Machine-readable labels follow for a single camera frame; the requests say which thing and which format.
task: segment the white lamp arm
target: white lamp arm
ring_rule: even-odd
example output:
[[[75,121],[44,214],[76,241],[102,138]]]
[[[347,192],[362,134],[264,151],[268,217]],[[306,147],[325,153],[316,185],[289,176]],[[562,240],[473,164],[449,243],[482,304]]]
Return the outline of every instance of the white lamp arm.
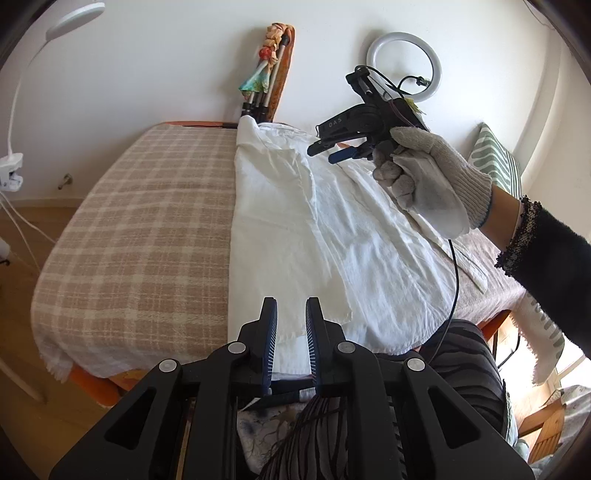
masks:
[[[21,77],[18,79],[17,89],[14,91],[14,98],[12,99],[12,108],[10,109],[10,120],[8,122],[8,156],[12,155],[12,142],[11,142],[12,124],[14,123],[14,112],[15,112],[15,109],[17,107],[18,92],[21,89],[22,79],[24,78],[25,73],[27,72],[27,70],[30,67],[31,63],[33,63],[33,60],[35,60],[35,58],[37,57],[37,55],[39,55],[41,53],[41,51],[45,48],[46,45],[47,45],[47,42],[45,42],[45,43],[43,43],[43,45],[41,45],[41,47],[39,48],[39,50],[37,50],[37,53],[35,53],[33,55],[33,58],[31,60],[29,60],[29,63],[27,64],[27,66],[24,68],[24,70],[21,73]]]

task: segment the white cable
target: white cable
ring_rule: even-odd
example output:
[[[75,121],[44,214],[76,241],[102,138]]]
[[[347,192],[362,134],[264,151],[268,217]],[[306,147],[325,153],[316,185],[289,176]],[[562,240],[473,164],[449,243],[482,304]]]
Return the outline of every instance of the white cable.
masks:
[[[22,263],[23,265],[25,265],[27,268],[35,271],[35,267],[30,266],[21,257],[19,257],[16,252],[14,252],[14,251],[10,252],[10,256],[16,258],[20,263]]]
[[[42,234],[45,238],[47,238],[52,244],[56,244],[56,241],[51,238],[49,235],[47,235],[43,230],[41,230],[39,227],[33,225],[31,222],[29,222],[29,220],[27,220],[25,217],[23,217],[19,211],[14,208],[14,205],[12,203],[10,203],[10,200],[8,200],[8,198],[6,197],[6,195],[4,195],[4,192],[2,190],[0,190],[0,195],[2,195],[2,197],[4,198],[4,200],[7,201],[7,204],[10,205],[10,208],[14,211],[14,213],[16,213],[18,215],[18,217],[25,222],[29,227],[31,227],[33,230],[37,230],[37,232],[39,232],[40,234]]]
[[[21,227],[19,226],[17,221],[14,219],[14,217],[10,214],[10,210],[8,210],[6,205],[4,205],[4,202],[2,202],[1,200],[0,200],[0,205],[2,205],[2,208],[4,209],[4,211],[7,213],[10,220],[12,220],[12,223],[14,223],[14,225],[17,227],[18,233],[21,234],[22,241],[25,242],[25,245],[27,246],[27,249],[29,250],[29,253],[31,254],[31,258],[33,259],[33,262],[35,262],[35,266],[37,267],[38,272],[41,273],[41,269],[39,268],[39,264],[37,263],[37,259],[35,258],[35,255],[33,254],[33,250],[31,250],[31,247],[29,246],[29,242],[27,242],[27,239],[25,237],[25,234],[22,232]]]

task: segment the striped fabric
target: striped fabric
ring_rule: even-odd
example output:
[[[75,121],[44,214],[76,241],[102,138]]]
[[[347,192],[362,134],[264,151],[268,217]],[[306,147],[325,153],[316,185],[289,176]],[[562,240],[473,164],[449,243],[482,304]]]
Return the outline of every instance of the striped fabric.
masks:
[[[492,177],[495,185],[521,197],[521,173],[513,155],[501,145],[487,124],[482,124],[468,162]]]

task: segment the white glove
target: white glove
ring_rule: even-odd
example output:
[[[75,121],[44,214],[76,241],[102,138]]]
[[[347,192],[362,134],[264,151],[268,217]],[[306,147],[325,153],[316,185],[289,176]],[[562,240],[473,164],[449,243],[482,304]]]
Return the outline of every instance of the white glove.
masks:
[[[414,127],[395,127],[390,134],[400,147],[376,146],[374,178],[398,204],[419,213],[445,238],[482,226],[491,205],[491,178],[438,135]]]

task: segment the black gripper frame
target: black gripper frame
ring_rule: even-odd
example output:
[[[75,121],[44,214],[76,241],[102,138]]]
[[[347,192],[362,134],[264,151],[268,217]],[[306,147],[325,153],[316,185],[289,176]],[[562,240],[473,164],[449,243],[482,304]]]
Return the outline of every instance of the black gripper frame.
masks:
[[[371,159],[373,148],[380,142],[390,141],[395,147],[397,146],[389,133],[392,127],[427,129],[406,103],[406,100],[396,98],[386,101],[382,98],[367,67],[359,66],[345,78],[353,91],[362,98],[363,103],[318,125],[320,140],[308,147],[308,155],[311,157],[334,147],[339,142],[366,138],[366,141],[359,147],[350,147],[348,153],[332,154],[335,156],[334,160],[331,159],[331,163],[346,158]]]
[[[533,479],[419,354],[374,355],[347,342],[340,325],[324,320],[317,298],[306,303],[306,323],[317,393],[346,399],[349,478]],[[160,363],[72,447],[50,480],[172,480],[180,467],[183,480],[234,480],[237,400],[269,393],[276,325],[277,302],[267,298],[259,320],[242,327],[243,345],[229,343],[190,364]]]

